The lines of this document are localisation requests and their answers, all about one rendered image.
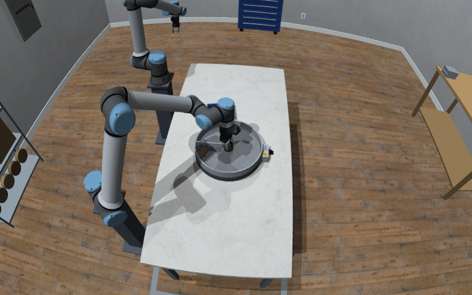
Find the white baseboard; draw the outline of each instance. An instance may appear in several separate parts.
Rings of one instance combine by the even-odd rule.
[[[232,17],[185,17],[185,18],[182,18],[180,19],[180,22],[218,22],[218,23],[237,23],[238,22],[238,18],[232,18]],[[169,18],[156,18],[156,19],[151,19],[151,20],[143,20],[143,23],[144,25],[147,25],[147,24],[153,24],[153,23],[171,23],[171,20]],[[128,26],[129,25],[129,22],[118,22],[118,23],[110,23],[108,26],[105,27],[105,29],[95,38],[95,40],[91,43],[91,45],[89,45],[88,49],[86,49],[86,51],[81,55],[81,57],[77,60],[77,62],[75,63],[75,65],[73,65],[73,67],[69,70],[69,72],[67,73],[67,75],[64,77],[64,79],[60,82],[59,86],[57,87],[57,89],[55,90],[55,92],[53,93],[53,95],[50,97],[50,99],[48,100],[48,102],[46,103],[46,105],[44,106],[44,108],[42,109],[41,113],[39,114],[39,116],[37,117],[37,119],[35,120],[35,123],[33,124],[33,126],[30,128],[28,134],[26,135],[26,137],[31,140],[33,135],[35,134],[35,131],[37,131],[37,128],[39,128],[39,125],[41,124],[42,120],[44,119],[44,117],[46,116],[46,114],[48,113],[49,109],[51,108],[53,102],[55,101],[55,99],[58,97],[58,95],[60,94],[60,92],[62,91],[62,89],[64,88],[64,86],[66,85],[66,83],[68,83],[69,79],[71,78],[71,76],[73,75],[73,73],[75,73],[75,71],[77,70],[77,68],[81,65],[81,63],[84,61],[84,59],[87,57],[87,55],[91,52],[91,50],[95,47],[95,45],[98,43],[98,41],[100,41],[100,39],[102,39],[102,37],[106,34],[106,32],[108,32],[108,30],[110,28],[115,28],[115,27],[118,27],[118,26]],[[285,22],[282,22],[281,23],[281,26],[285,27],[285,28],[292,28],[292,29],[302,29],[302,30],[306,30],[306,31],[312,31],[312,32],[316,32],[316,33],[323,33],[323,34],[329,34],[329,35],[333,35],[333,36],[339,36],[339,37],[344,37],[344,38],[348,38],[348,39],[352,39],[352,40],[357,40],[357,41],[361,41],[361,42],[365,42],[365,43],[369,43],[369,44],[375,44],[375,45],[379,45],[379,46],[382,46],[382,47],[386,47],[386,48],[390,48],[390,49],[395,49],[395,50],[399,50],[400,52],[403,53],[404,57],[406,57],[406,60],[408,61],[408,63],[412,66],[412,68],[414,69],[417,77],[419,77],[419,80],[421,81],[422,85],[424,86],[424,88],[428,87],[428,83],[426,82],[426,80],[424,79],[424,77],[422,76],[421,72],[419,71],[418,67],[415,65],[414,61],[412,60],[412,58],[408,55],[408,53],[406,52],[406,50],[404,48],[402,48],[401,46],[397,46],[397,45],[393,45],[393,44],[389,44],[389,43],[386,43],[386,42],[381,42],[381,41],[377,41],[377,40],[373,40],[373,39],[370,39],[370,38],[366,38],[366,37],[361,37],[361,36],[357,36],[357,35],[352,35],[352,34],[348,34],[348,33],[343,33],[343,32],[339,32],[339,31],[333,31],[331,29],[322,29],[322,28],[317,28],[317,27],[314,27],[314,26],[305,26],[305,25],[298,25],[298,24],[295,24],[295,23],[285,23]],[[441,104],[439,103],[439,101],[437,100],[437,98],[435,97],[435,94],[433,94],[432,91],[430,91],[430,97],[433,101],[433,103],[435,104],[435,107],[440,110],[440,111],[443,111],[443,107],[441,106]],[[24,141],[21,145],[21,148],[25,148],[27,146],[27,142]]]

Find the electrical panel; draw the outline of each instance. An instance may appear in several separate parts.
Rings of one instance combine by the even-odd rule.
[[[41,21],[37,16],[31,0],[1,0],[6,4],[7,10],[12,15],[12,20],[24,41],[28,40],[41,28]]]

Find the gray wall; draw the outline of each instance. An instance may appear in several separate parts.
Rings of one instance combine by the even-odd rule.
[[[25,133],[109,24],[103,0],[33,0],[33,4],[42,28],[26,42],[16,37],[0,5],[0,100]]]
[[[121,0],[105,0],[109,19],[128,20]],[[238,1],[182,0],[186,17],[238,17]],[[301,19],[301,13],[307,17]],[[164,18],[144,9],[144,19]],[[472,1],[464,0],[285,0],[283,22],[315,26],[404,47],[429,82],[437,65],[449,65],[472,75]],[[453,94],[442,79],[433,92],[444,109]],[[472,155],[472,125],[460,105],[452,112]]]

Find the blue joint cap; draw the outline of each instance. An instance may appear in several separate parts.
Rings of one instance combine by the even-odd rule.
[[[165,58],[165,53],[163,51],[153,51],[147,57],[149,61],[155,65],[165,63],[167,58]]]
[[[109,227],[119,226],[127,219],[127,212],[125,210],[120,210],[113,212],[110,215],[107,215],[102,219],[104,223]]]
[[[84,188],[88,192],[94,192],[102,187],[102,172],[99,170],[91,171],[84,178]]]
[[[135,126],[135,112],[127,103],[117,104],[109,115],[111,130],[120,136],[127,135]]]
[[[197,115],[196,116],[196,124],[202,129],[207,130],[213,126],[211,119],[205,117],[204,115]]]
[[[218,106],[223,109],[234,109],[234,101],[228,97],[222,97],[218,100]]]

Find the table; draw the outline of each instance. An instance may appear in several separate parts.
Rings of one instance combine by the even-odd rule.
[[[195,162],[201,129],[176,112],[151,201],[140,262],[208,275],[292,277],[293,188],[290,128],[282,69],[191,64],[180,96],[205,104],[229,97],[237,120],[274,151],[270,162],[239,181],[206,175]]]

